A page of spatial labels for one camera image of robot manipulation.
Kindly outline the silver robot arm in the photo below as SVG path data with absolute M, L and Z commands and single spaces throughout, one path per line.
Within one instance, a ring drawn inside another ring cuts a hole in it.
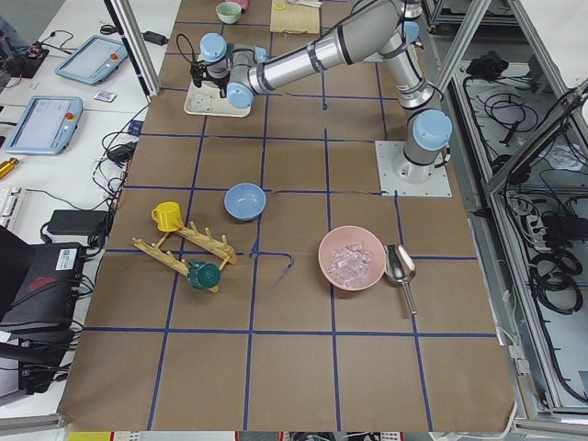
M 220 97 L 247 109 L 268 94 L 340 64 L 377 55 L 390 71 L 407 116 L 407 140 L 391 161 L 392 172 L 409 184 L 422 184 L 447 147 L 453 125 L 441 110 L 441 91 L 422 73 L 409 48 L 418 38 L 418 1 L 353 1 L 347 17 L 323 36 L 289 53 L 267 59 L 263 49 L 229 43 L 218 33 L 201 38 L 190 60 L 192 83 L 213 84 Z

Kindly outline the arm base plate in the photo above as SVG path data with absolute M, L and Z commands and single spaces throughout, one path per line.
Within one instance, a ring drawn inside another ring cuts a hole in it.
M 404 141 L 375 141 L 380 193 L 384 196 L 451 198 L 447 169 L 414 165 L 403 155 Z

